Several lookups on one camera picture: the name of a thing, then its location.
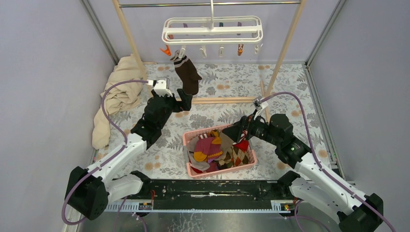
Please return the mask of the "dark brown sock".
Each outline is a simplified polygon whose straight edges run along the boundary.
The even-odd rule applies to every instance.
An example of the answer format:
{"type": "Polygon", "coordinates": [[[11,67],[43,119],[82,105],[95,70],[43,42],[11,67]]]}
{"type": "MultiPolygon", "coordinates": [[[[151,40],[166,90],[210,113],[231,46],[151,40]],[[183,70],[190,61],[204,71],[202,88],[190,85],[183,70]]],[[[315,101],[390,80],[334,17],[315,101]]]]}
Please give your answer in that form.
{"type": "Polygon", "coordinates": [[[199,81],[202,77],[198,74],[196,67],[192,61],[184,55],[179,57],[180,51],[176,50],[174,56],[170,59],[175,71],[182,81],[182,89],[186,94],[196,95],[199,92],[199,81]]]}

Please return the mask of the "cream patterned sock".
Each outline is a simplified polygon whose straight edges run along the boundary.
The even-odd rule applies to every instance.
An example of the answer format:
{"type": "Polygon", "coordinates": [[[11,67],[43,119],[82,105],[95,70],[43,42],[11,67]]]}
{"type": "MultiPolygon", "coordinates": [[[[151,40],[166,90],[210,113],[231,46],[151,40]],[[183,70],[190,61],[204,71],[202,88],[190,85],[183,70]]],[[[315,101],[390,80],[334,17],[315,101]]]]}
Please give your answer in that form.
{"type": "Polygon", "coordinates": [[[220,170],[235,168],[253,163],[251,160],[251,154],[249,152],[243,152],[240,149],[232,146],[226,152],[226,155],[222,156],[218,160],[218,168],[220,170]]]}

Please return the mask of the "red bear sock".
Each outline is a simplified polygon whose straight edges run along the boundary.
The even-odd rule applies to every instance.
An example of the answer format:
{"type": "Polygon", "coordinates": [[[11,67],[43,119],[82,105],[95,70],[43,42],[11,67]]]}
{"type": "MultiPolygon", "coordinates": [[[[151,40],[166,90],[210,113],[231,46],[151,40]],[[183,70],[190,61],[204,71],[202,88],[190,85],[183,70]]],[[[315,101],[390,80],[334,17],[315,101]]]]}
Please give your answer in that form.
{"type": "Polygon", "coordinates": [[[241,140],[240,142],[236,143],[234,147],[240,149],[243,152],[247,152],[249,148],[249,141],[246,139],[241,140]]]}

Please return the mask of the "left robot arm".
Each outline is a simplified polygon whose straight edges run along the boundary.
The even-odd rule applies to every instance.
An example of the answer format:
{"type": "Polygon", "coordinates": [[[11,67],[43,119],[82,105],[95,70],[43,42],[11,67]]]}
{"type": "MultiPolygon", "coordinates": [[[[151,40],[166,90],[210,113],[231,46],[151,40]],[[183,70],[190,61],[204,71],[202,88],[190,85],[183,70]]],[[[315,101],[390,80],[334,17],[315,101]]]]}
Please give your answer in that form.
{"type": "Polygon", "coordinates": [[[179,101],[174,95],[159,96],[154,93],[122,145],[87,168],[77,166],[71,171],[61,211],[63,219],[66,219],[68,205],[85,218],[94,220],[114,201],[129,195],[139,199],[149,195],[149,184],[137,175],[115,176],[132,158],[143,154],[156,143],[172,113],[191,109],[193,96],[182,89],[177,92],[181,98],[179,101]]]}

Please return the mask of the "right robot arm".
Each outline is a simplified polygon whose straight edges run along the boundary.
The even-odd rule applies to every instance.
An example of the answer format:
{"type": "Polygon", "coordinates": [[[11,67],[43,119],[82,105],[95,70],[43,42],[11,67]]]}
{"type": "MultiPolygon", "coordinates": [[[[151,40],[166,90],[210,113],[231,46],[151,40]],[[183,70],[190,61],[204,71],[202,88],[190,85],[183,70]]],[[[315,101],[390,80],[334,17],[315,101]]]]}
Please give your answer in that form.
{"type": "Polygon", "coordinates": [[[375,193],[358,190],[324,166],[311,148],[294,136],[285,114],[272,115],[268,123],[260,116],[243,116],[222,132],[234,142],[256,137],[276,146],[275,154],[292,168],[279,179],[281,198],[294,196],[306,201],[332,218],[343,232],[374,232],[382,224],[383,200],[375,193]]]}

